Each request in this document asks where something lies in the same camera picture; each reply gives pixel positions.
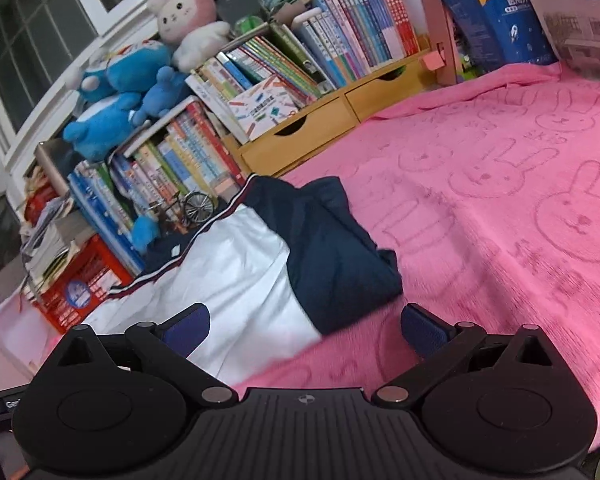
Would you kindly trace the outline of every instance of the drawer handle cutout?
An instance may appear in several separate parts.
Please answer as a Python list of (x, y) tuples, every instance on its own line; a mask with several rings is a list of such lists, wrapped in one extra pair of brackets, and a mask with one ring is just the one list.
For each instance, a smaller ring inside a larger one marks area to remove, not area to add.
[(277, 137), (288, 137), (296, 133), (300, 128), (304, 126), (306, 116), (300, 117), (297, 121), (293, 122), (289, 126), (285, 126), (278, 133), (275, 134)]
[(391, 70), (391, 72), (382, 74), (378, 79), (381, 79), (382, 81), (393, 81), (394, 79), (399, 78), (403, 73), (404, 73), (404, 67), (399, 66), (395, 70)]

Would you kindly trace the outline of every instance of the pink bed sheet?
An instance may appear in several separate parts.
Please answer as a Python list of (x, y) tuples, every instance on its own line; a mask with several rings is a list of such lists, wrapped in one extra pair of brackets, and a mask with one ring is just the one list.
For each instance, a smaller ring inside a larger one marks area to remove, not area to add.
[(540, 324), (598, 413), (600, 83), (510, 65), (407, 99), (285, 178), (341, 178), (356, 219), (398, 255), (404, 297), (245, 386), (372, 391), (418, 361), (416, 301), (491, 333)]

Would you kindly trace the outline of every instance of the pink and white plush toy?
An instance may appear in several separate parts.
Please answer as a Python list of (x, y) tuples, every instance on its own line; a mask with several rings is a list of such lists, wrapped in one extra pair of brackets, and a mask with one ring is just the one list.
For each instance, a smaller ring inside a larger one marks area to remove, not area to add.
[(215, 56), (228, 43), (230, 26), (216, 22), (214, 0), (149, 0), (163, 42), (176, 47), (173, 64), (190, 72)]

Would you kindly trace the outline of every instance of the red crate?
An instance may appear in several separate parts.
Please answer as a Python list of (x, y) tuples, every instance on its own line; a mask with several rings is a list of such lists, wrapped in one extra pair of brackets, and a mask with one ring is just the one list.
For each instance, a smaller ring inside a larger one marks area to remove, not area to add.
[(132, 280), (100, 236), (93, 235), (41, 295), (43, 304), (34, 304), (63, 334), (93, 312), (113, 285), (128, 285)]

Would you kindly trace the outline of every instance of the blue round sticker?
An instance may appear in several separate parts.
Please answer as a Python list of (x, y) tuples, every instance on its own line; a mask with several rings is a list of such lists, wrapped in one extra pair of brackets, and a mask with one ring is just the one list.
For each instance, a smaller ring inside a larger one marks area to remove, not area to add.
[(75, 308), (84, 308), (91, 301), (91, 291), (84, 282), (73, 280), (69, 282), (64, 291), (68, 303)]

